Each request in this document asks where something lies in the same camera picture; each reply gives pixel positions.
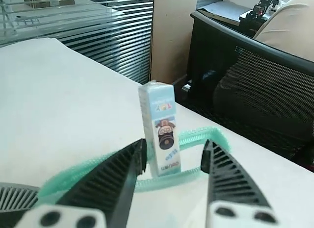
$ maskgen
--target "black mesh chair back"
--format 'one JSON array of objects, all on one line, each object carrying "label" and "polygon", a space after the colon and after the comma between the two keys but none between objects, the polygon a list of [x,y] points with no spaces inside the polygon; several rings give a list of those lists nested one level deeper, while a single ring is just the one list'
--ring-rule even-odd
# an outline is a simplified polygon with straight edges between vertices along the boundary
[{"label": "black mesh chair back", "polygon": [[187,107],[298,161],[296,153],[313,139],[314,63],[262,44],[200,12],[191,16],[206,24],[202,33],[213,39],[206,41],[209,52],[204,51],[207,70],[194,69],[190,74]]}]

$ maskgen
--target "green spiral cable wrap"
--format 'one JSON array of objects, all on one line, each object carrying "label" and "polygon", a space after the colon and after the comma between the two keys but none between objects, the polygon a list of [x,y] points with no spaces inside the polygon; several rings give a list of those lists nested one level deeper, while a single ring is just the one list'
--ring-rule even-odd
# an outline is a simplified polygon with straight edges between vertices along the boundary
[{"label": "green spiral cable wrap", "polygon": [[[224,149],[230,151],[228,140],[224,137],[220,130],[215,127],[204,127],[192,131],[181,132],[179,134],[180,151],[184,151],[196,145],[204,145],[207,139],[216,142]],[[88,174],[97,165],[115,153],[116,152],[111,152],[106,155],[85,161],[52,177],[39,190],[38,202],[36,205],[43,203],[56,203],[56,201],[61,198],[66,191],[74,186],[83,176]],[[154,154],[152,152],[148,152],[148,162],[152,159],[153,155]],[[135,191],[145,192],[175,186],[192,181],[201,175],[205,175],[205,173],[200,170],[200,167],[196,167],[194,169],[177,174],[146,180],[137,180]]]}]

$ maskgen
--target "window blinds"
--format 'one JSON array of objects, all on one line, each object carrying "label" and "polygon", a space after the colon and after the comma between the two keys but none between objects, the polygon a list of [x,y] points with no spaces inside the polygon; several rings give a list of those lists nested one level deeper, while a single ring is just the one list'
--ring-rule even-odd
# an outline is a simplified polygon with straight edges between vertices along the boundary
[{"label": "window blinds", "polygon": [[0,46],[54,37],[145,83],[150,78],[153,0],[0,0]]}]

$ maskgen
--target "table surface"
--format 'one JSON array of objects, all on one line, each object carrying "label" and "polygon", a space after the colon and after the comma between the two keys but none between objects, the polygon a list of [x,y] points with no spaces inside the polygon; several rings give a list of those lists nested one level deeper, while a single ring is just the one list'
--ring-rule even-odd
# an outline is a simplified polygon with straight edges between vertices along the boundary
[{"label": "table surface", "polygon": [[249,10],[249,8],[237,5],[231,1],[219,1],[200,8],[200,12],[206,16],[231,25],[239,25],[240,15]]},{"label": "table surface", "polygon": [[[0,64],[1,182],[41,186],[61,170],[144,137],[140,84],[56,39],[0,48]],[[314,227],[311,172],[179,104],[176,108],[179,131],[221,129],[233,157],[286,228]],[[183,170],[199,166],[201,156],[202,146],[184,151]],[[140,178],[149,177],[148,171]],[[128,227],[204,227],[207,187],[204,176],[180,186],[135,193]],[[195,209],[202,212],[195,215]]]}]

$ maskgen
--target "office chair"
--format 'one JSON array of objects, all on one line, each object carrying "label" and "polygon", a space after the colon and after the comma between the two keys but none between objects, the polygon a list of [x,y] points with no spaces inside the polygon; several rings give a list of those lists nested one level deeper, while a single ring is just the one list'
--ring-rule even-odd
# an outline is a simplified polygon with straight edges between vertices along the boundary
[{"label": "office chair", "polygon": [[[203,57],[196,57],[193,52],[190,52],[188,64],[190,71],[187,79],[192,80],[192,85],[188,98],[181,104],[276,154],[310,169],[314,159],[314,141],[312,139],[314,106],[300,109],[298,116],[291,117],[297,123],[306,122],[307,131],[301,132],[300,136],[292,136],[287,131],[287,128],[290,127],[285,121],[278,121],[276,111],[289,113],[290,109],[295,108],[285,106],[285,101],[291,92],[296,92],[302,100],[309,103],[308,106],[311,106],[312,102],[314,105],[314,63],[253,40],[198,11],[192,13],[191,16],[194,18],[194,27],[202,23],[203,28],[202,31],[198,30],[198,36],[192,38],[191,49],[195,51],[198,47],[201,49],[199,56]],[[201,33],[211,38],[206,40],[206,46],[203,47],[200,46],[201,43],[204,44],[202,41],[204,36]],[[262,71],[265,70],[268,74],[289,77],[286,83],[276,87],[275,90],[257,87],[259,89],[256,93],[259,95],[255,96],[253,101],[257,101],[259,104],[261,102],[270,103],[272,108],[261,108],[260,112],[263,114],[263,118],[256,121],[250,118],[246,119],[248,112],[245,112],[242,118],[232,114],[233,111],[241,111],[241,109],[217,108],[217,103],[224,98],[219,93],[218,84],[227,71],[241,70],[242,64],[245,62],[256,65],[254,70],[261,71],[259,75],[261,79],[265,75]],[[298,84],[293,85],[293,90],[290,89],[292,83]],[[305,86],[310,87],[313,91],[303,93]],[[271,92],[274,91],[277,91],[278,94],[272,95]],[[244,107],[249,106],[249,109],[253,109],[254,104],[250,102],[252,99],[247,96],[242,97],[241,100],[230,98],[229,106],[232,106],[233,101],[240,101],[244,103]],[[269,127],[264,124],[267,121],[274,121],[274,126]]]}]

